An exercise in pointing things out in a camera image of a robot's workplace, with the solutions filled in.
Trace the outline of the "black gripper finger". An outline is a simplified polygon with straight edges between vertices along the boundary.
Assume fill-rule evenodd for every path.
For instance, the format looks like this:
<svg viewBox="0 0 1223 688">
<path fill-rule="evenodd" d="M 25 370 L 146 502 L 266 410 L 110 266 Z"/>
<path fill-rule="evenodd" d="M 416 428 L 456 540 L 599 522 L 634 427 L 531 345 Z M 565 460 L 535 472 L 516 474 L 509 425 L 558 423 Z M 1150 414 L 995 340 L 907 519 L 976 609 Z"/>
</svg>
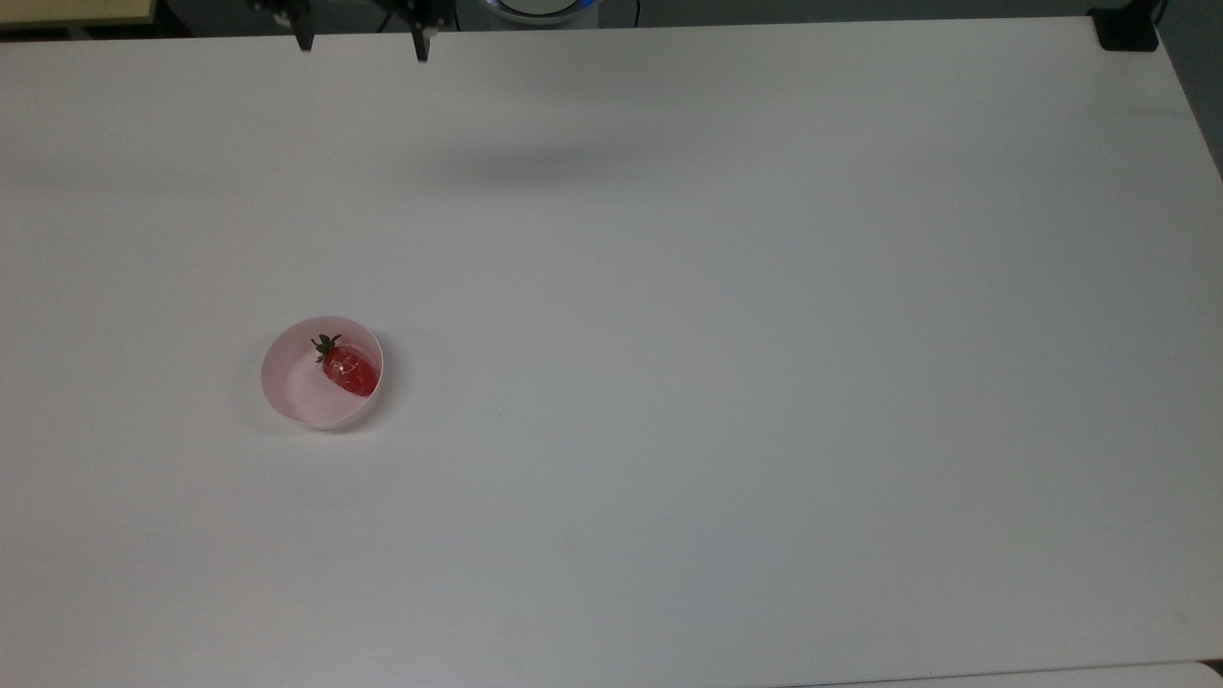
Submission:
<svg viewBox="0 0 1223 688">
<path fill-rule="evenodd" d="M 406 24 L 418 62 L 430 56 L 430 42 L 455 23 L 455 1 L 383 1 L 382 9 Z"/>
<path fill-rule="evenodd" d="M 302 53 L 311 51 L 316 29 L 311 16 L 311 2 L 298 0 L 249 1 L 256 13 L 267 13 L 278 26 L 289 28 Z"/>
</svg>

